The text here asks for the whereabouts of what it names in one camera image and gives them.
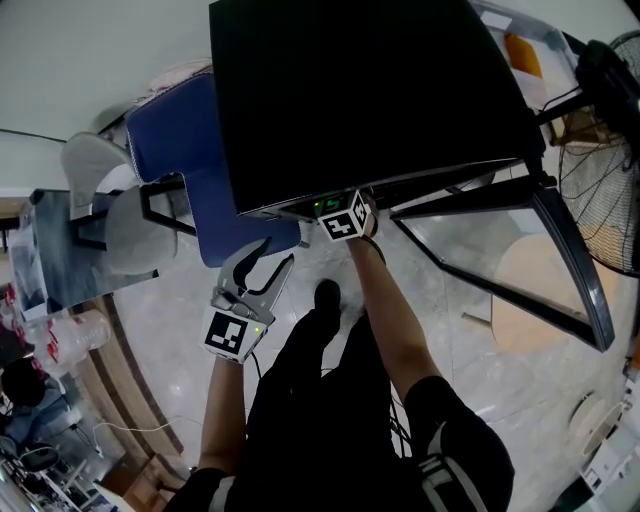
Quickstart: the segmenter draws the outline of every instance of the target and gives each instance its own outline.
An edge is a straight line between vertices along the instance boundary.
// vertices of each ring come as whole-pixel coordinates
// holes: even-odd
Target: chair backrest
[[[69,139],[62,148],[60,162],[71,192],[71,220],[91,215],[96,189],[115,167],[133,167],[123,148],[89,132]]]
[[[22,467],[33,473],[44,471],[55,466],[60,460],[60,454],[53,446],[48,444],[36,443],[29,447],[29,451],[25,451],[20,455]]]
[[[184,176],[205,265],[219,267],[238,249],[261,238],[272,238],[268,254],[300,242],[297,222],[238,218],[211,73],[169,89],[134,111],[126,123],[140,181],[151,183],[171,173]]]

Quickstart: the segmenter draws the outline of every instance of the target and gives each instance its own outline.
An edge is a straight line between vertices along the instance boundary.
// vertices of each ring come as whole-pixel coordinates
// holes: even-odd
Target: person
[[[0,435],[25,447],[59,430],[52,422],[67,412],[69,405],[58,382],[42,371],[34,358],[25,357],[6,366],[0,383],[12,406],[11,413],[0,418]]]
[[[368,236],[374,224],[346,242],[365,313],[338,367],[322,376],[340,327],[340,288],[324,280],[260,380],[246,426],[243,367],[216,359],[198,469],[167,511],[507,510],[509,455],[440,374]],[[390,382],[409,420],[410,457],[393,447]]]

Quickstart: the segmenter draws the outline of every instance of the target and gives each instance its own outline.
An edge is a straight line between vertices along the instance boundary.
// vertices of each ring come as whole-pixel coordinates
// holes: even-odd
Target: fan guard
[[[625,34],[611,47],[627,63],[640,81],[640,31]],[[560,194],[569,208],[591,255],[606,267],[626,275],[640,276],[640,266],[632,261],[638,231],[637,156],[621,134],[608,132],[597,120],[593,108],[582,109],[565,117],[565,126],[582,126],[577,132],[590,131],[589,137],[572,137],[560,154]],[[584,126],[584,118],[593,118]]]

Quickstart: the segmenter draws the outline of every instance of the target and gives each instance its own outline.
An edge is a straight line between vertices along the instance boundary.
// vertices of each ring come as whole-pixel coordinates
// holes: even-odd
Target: black pants
[[[366,315],[353,326],[338,367],[322,377],[323,351],[339,327],[337,311],[311,310],[296,324],[258,385],[245,467],[291,471],[302,459],[316,467],[331,460],[348,472],[397,457],[390,381]]]

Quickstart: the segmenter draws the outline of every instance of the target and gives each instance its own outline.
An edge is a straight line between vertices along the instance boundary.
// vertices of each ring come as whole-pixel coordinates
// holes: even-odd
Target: white container
[[[13,308],[6,298],[0,300],[0,318],[2,318],[2,326],[5,329],[8,331],[15,330]]]
[[[56,320],[49,332],[56,346],[52,357],[57,364],[69,365],[82,361],[89,350],[104,345],[111,337],[111,326],[100,311],[93,309]]]

